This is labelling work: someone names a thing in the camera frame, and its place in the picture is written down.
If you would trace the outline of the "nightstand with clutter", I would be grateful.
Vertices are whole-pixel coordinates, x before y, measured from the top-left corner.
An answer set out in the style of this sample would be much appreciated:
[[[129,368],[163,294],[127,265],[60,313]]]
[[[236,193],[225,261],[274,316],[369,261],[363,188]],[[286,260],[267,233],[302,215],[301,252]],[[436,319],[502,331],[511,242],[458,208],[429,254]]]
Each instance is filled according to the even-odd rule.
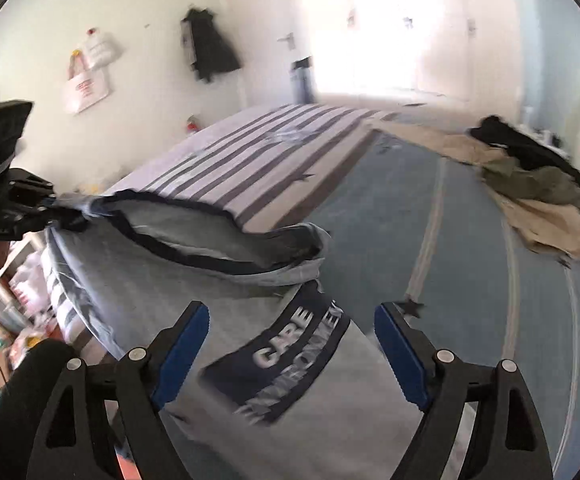
[[[531,106],[523,106],[521,108],[520,123],[515,126],[525,136],[529,136],[532,140],[548,148],[552,152],[560,155],[566,160],[571,160],[572,155],[567,148],[565,140],[562,136],[552,132],[549,129],[534,128],[530,125],[530,120],[534,114],[534,109]]]

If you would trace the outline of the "beige trousers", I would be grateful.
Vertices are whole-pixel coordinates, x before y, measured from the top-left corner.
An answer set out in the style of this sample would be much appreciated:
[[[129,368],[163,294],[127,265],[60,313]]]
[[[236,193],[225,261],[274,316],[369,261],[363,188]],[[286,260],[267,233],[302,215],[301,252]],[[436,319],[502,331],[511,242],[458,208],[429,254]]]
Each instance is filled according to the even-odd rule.
[[[529,249],[580,260],[580,212],[576,207],[551,205],[536,200],[511,200],[486,184],[482,167],[488,162],[511,157],[501,148],[493,148],[467,134],[445,133],[386,120],[369,119],[365,126],[476,168],[480,171],[488,194]]]

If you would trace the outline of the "grey striped t-shirt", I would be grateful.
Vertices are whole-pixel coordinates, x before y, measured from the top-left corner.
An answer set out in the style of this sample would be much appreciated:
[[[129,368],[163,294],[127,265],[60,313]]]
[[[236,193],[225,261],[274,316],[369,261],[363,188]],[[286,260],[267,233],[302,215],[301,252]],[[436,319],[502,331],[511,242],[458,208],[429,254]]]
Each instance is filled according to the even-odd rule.
[[[221,458],[220,477],[387,479],[419,425],[375,344],[319,282],[329,235],[248,233],[229,212],[148,192],[80,197],[47,247],[112,356],[150,344],[191,302],[209,333],[165,408]]]

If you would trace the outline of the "black jacket on wall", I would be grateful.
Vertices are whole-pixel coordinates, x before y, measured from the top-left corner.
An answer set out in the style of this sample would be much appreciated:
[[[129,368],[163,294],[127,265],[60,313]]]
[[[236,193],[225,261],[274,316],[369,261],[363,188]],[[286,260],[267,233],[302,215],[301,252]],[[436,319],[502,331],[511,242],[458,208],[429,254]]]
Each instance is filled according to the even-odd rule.
[[[237,52],[215,26],[214,18],[211,10],[191,6],[180,22],[183,52],[195,78],[205,84],[241,68]]]

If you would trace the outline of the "clutter on floor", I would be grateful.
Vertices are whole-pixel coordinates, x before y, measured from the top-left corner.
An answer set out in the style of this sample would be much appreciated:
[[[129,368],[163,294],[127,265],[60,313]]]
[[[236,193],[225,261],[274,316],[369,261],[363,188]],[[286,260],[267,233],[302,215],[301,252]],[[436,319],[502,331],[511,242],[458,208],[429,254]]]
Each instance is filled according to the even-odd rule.
[[[17,333],[24,329],[23,316],[14,307],[0,302],[0,359],[2,352],[13,342],[14,328]],[[0,432],[18,425],[31,434],[36,431],[61,375],[71,349],[60,341],[47,339],[31,349],[21,361],[18,370],[7,378],[8,367],[0,360]]]

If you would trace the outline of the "olive green garment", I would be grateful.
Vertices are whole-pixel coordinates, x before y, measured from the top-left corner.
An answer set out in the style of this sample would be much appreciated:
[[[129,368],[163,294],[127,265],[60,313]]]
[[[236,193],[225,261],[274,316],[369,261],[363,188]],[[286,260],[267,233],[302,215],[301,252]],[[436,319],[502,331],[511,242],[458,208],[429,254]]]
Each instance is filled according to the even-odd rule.
[[[558,167],[525,170],[518,159],[507,157],[488,162],[482,167],[482,174],[490,188],[511,200],[574,206],[580,212],[580,185]]]

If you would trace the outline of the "striped blue bed sheet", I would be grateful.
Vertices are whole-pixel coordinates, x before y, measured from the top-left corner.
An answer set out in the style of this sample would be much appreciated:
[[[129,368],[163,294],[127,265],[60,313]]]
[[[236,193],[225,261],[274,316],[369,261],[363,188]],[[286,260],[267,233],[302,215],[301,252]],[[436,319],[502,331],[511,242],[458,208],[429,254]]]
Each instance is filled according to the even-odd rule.
[[[514,361],[544,429],[552,478],[574,478],[580,260],[529,249],[480,171],[368,129],[369,119],[413,125],[404,112],[252,108],[180,143],[104,196],[134,191],[205,203],[248,233],[300,223],[323,229],[329,244],[320,285],[386,361],[373,319],[383,302],[466,362]],[[240,478],[220,477],[221,458],[164,410],[194,478]]]

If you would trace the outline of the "white door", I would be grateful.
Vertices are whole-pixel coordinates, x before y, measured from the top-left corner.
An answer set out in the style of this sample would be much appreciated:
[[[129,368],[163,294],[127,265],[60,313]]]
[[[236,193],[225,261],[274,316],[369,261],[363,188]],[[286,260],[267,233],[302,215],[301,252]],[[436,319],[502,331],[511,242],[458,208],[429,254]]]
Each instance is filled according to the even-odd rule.
[[[227,0],[250,106],[294,101],[293,63],[305,56],[295,0]]]

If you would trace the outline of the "white tote bag on wall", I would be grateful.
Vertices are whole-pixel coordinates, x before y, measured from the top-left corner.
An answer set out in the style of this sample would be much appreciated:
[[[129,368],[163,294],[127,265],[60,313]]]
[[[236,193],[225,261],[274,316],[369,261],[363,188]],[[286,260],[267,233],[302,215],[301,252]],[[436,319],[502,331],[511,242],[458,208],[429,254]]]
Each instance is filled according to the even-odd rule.
[[[107,32],[89,28],[81,47],[72,51],[63,92],[64,110],[77,115],[107,99],[111,93],[108,69],[122,50]]]

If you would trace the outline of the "black garment on bed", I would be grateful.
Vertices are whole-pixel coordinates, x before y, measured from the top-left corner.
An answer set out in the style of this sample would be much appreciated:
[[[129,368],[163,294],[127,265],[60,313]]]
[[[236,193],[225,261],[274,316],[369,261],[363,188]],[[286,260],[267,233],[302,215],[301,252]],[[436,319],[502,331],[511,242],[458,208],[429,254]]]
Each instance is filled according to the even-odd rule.
[[[503,148],[506,154],[518,159],[520,166],[525,170],[555,167],[572,177],[580,186],[580,171],[566,158],[512,128],[498,116],[490,115],[483,118],[480,125],[468,129],[468,134],[493,148]]]

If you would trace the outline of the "white wardrobe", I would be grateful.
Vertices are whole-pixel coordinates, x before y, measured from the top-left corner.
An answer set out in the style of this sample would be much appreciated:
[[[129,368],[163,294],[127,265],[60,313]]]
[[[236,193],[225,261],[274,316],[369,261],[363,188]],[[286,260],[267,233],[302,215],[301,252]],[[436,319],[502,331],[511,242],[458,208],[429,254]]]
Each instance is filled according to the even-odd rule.
[[[522,47],[514,0],[296,0],[322,99],[412,99],[511,115]]]

